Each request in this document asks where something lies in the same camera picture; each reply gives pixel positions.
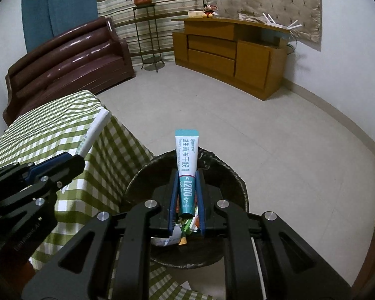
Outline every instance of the wooden cabinet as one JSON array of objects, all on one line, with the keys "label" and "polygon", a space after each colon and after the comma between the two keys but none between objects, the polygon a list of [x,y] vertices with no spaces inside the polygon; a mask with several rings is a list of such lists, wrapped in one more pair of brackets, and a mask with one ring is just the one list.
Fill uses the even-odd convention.
[{"label": "wooden cabinet", "polygon": [[272,43],[264,42],[261,31],[283,34],[289,31],[234,19],[183,20],[185,32],[173,33],[176,64],[262,100],[279,89],[286,63],[286,43],[281,35],[276,35]]}]

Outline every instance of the plant stand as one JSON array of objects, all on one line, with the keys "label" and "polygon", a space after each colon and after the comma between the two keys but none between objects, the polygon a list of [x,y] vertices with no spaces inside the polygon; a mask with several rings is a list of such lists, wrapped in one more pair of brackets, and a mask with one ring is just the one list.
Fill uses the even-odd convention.
[{"label": "plant stand", "polygon": [[[160,40],[158,38],[158,29],[157,29],[157,20],[156,20],[155,5],[156,5],[155,3],[150,3],[150,4],[143,4],[143,5],[134,6],[133,7],[133,18],[134,18],[134,22],[135,22],[136,34],[137,34],[137,42],[139,44],[140,57],[141,57],[141,62],[142,62],[141,68],[143,69],[143,67],[144,67],[145,64],[154,64],[155,71],[158,72],[157,63],[159,63],[159,62],[162,62],[163,64],[165,64],[165,63],[164,63],[164,61],[162,59],[161,51],[160,51]],[[141,47],[141,44],[140,44],[139,31],[138,31],[138,20],[136,19],[136,13],[135,13],[135,10],[142,9],[142,8],[146,9],[147,23],[149,25],[151,51],[149,51],[148,54],[152,54],[153,55],[152,57],[148,57],[148,58],[145,58],[145,59],[143,58],[143,54],[142,54],[142,47]],[[153,45],[153,34],[154,33],[152,33],[152,29],[150,27],[149,8],[153,8],[153,17],[154,17],[154,24],[155,24],[155,32],[154,33],[155,33],[155,36],[157,38],[158,51],[154,50],[154,45]]]}]

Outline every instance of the checkered tablecloth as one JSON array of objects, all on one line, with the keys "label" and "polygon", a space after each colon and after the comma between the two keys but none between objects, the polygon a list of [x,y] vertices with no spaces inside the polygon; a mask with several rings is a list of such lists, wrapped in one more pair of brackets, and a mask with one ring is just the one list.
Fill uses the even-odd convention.
[{"label": "checkered tablecloth", "polygon": [[[96,114],[105,106],[89,91],[74,93],[19,117],[0,138],[0,167],[38,164],[63,152],[75,154]],[[114,116],[85,157],[85,169],[57,192],[56,228],[31,258],[39,270],[98,212],[117,213],[121,198],[135,174],[153,158]],[[179,286],[164,267],[151,263],[150,299],[213,299]]]}]

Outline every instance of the brown leather sofa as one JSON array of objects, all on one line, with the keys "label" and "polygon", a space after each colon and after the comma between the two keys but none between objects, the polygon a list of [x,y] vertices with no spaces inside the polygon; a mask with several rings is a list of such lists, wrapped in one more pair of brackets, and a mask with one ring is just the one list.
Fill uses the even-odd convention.
[{"label": "brown leather sofa", "polygon": [[134,76],[126,40],[100,17],[54,37],[8,69],[3,118],[10,125],[60,97],[80,90],[97,94]]}]

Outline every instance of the stuffed toy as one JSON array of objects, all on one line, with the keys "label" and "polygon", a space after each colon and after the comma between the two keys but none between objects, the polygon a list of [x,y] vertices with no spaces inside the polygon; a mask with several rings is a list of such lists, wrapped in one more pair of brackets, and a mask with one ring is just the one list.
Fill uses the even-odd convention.
[{"label": "stuffed toy", "polygon": [[204,5],[203,18],[212,18],[214,17],[214,11],[217,10],[217,7],[211,4]]}]

